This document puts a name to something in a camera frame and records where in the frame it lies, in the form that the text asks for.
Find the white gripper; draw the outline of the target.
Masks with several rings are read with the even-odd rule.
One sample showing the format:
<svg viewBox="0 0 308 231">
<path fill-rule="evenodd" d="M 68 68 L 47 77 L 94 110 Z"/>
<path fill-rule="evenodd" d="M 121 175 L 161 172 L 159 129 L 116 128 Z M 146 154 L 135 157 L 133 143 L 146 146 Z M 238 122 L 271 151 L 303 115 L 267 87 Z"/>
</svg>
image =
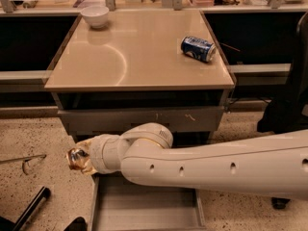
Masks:
<svg viewBox="0 0 308 231">
<path fill-rule="evenodd" d="M 96 172 L 109 174 L 120 171 L 118 156 L 119 135 L 104 134 L 94 138 L 78 141 L 76 146 L 80 149 L 90 149 L 92 167 L 83 167 L 81 172 L 93 175 Z"/>
</svg>

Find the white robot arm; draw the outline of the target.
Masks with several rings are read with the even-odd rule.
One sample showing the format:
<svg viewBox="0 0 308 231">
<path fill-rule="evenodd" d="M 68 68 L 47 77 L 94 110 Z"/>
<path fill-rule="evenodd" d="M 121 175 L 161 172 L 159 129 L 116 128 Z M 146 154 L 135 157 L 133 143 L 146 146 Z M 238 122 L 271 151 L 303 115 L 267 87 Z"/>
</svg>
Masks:
<svg viewBox="0 0 308 231">
<path fill-rule="evenodd" d="M 165 126 L 146 123 L 92 138 L 90 162 L 139 185 L 308 199 L 307 130 L 189 148 L 172 141 Z"/>
</svg>

